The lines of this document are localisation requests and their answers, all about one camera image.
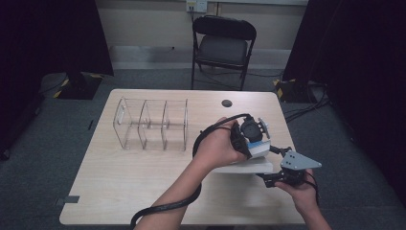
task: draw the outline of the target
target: electrical outlet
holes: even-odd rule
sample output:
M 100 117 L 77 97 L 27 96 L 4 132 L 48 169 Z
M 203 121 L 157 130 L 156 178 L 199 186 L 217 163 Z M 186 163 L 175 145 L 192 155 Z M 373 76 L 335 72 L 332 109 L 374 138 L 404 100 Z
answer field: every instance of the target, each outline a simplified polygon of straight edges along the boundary
M 186 12 L 197 12 L 197 1 L 187 0 L 186 1 Z
M 207 0 L 197 0 L 197 12 L 207 12 Z

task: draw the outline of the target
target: chair backrest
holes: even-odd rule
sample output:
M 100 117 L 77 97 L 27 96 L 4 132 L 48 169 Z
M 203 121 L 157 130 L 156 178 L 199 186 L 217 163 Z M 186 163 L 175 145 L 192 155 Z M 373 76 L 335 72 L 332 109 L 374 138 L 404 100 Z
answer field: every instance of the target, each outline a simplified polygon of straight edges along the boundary
M 202 35 L 233 37 L 243 40 L 255 40 L 257 30 L 251 23 L 234 18 L 205 15 L 193 21 L 192 29 Z

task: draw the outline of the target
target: forearm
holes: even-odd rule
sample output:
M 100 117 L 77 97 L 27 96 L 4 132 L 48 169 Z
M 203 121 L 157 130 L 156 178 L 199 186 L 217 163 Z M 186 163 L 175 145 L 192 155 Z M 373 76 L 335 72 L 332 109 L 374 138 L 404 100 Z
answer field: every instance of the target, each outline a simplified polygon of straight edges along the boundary
M 152 206 L 176 202 L 191 196 L 209 172 L 210 169 L 192 160 L 176 181 Z M 186 209 L 187 207 L 182 207 L 142 217 L 135 229 L 178 229 Z
M 320 210 L 311 213 L 301 213 L 309 230 L 331 230 Z

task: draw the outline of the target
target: gray carpet floor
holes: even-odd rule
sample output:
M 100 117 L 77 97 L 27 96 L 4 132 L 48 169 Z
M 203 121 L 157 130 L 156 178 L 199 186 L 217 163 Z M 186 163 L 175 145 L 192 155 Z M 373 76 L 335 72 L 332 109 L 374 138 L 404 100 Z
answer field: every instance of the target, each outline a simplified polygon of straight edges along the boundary
M 250 73 L 244 90 L 269 92 L 274 90 L 272 80 L 279 78 L 281 70 Z M 237 75 L 209 76 L 238 85 Z M 208 81 L 206 75 L 197 73 L 197 77 Z M 63 78 L 63 74 L 45 76 L 42 90 L 50 89 Z M 112 89 L 190 89 L 190 78 L 190 69 L 117 70 L 114 77 L 104 78 L 91 101 L 54 99 L 56 88 L 46 91 L 39 114 L 12 146 L 11 159 L 0 162 L 0 229 L 128 229 L 64 226 L 58 220 L 63 206 L 56 200 L 69 194 Z M 195 83 L 195 89 L 230 90 L 200 81 Z M 321 92 L 315 94 L 320 98 Z M 281 103 L 281 106 L 287 112 L 309 104 Z M 330 105 L 306 113 L 289 122 L 288 127 L 296 150 L 323 163 L 315 172 L 320 205 L 334 229 L 406 228 L 405 208 L 368 155 L 351 141 L 346 123 Z M 181 229 L 205 227 L 182 226 Z M 265 229 L 306 228 L 302 225 L 236 227 L 236 230 Z

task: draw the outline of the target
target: clear acrylic box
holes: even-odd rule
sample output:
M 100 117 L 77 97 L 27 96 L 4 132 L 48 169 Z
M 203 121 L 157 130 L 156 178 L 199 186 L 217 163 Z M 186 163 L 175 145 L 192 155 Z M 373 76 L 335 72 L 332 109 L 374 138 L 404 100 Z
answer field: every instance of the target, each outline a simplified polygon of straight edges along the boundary
M 121 98 L 113 126 L 125 150 L 185 150 L 188 100 Z

